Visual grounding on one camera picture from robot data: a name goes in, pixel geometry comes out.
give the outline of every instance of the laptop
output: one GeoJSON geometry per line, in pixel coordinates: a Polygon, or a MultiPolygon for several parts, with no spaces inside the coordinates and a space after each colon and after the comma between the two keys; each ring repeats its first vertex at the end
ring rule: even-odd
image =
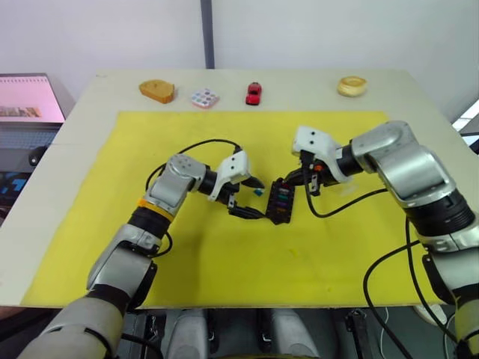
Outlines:
{"type": "Polygon", "coordinates": [[[31,173],[28,154],[49,146],[64,121],[45,73],[0,74],[0,172],[31,173]]]}

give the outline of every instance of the keyboard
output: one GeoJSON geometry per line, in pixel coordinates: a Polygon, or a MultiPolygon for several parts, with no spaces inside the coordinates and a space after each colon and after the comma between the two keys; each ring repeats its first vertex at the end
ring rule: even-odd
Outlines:
{"type": "Polygon", "coordinates": [[[56,134],[56,131],[0,129],[0,149],[33,150],[49,146],[56,134]]]}

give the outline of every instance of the red toy car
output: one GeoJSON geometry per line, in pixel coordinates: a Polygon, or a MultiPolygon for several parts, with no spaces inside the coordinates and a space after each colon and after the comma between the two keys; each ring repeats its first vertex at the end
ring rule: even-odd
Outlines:
{"type": "Polygon", "coordinates": [[[246,95],[246,105],[259,105],[261,100],[261,85],[252,82],[248,86],[248,94],[246,95]]]}

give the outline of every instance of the silver robot arm segment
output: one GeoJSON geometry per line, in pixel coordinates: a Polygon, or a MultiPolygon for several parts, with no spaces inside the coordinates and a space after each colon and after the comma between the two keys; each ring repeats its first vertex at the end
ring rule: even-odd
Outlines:
{"type": "Polygon", "coordinates": [[[214,194],[210,200],[227,204],[231,211],[239,182],[252,180],[260,185],[248,167],[244,151],[226,158],[218,173],[186,155],[172,156],[95,262],[88,276],[88,294],[66,306],[19,359],[114,358],[123,315],[146,298],[157,270],[153,258],[187,193],[214,194]]]}
{"type": "Polygon", "coordinates": [[[409,125],[385,123],[343,147],[327,134],[302,126],[293,154],[311,172],[319,165],[311,176],[319,184],[346,182],[362,171],[378,173],[428,251],[423,264],[434,292],[456,305],[458,357],[479,358],[478,214],[437,156],[417,142],[409,125]]]}

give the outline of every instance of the wooden block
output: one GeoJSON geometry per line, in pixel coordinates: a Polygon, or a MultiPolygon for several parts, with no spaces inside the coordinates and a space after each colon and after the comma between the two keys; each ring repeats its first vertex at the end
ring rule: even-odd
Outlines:
{"type": "Polygon", "coordinates": [[[150,80],[140,85],[140,92],[161,103],[168,103],[173,101],[174,85],[163,80],[150,80]]]}

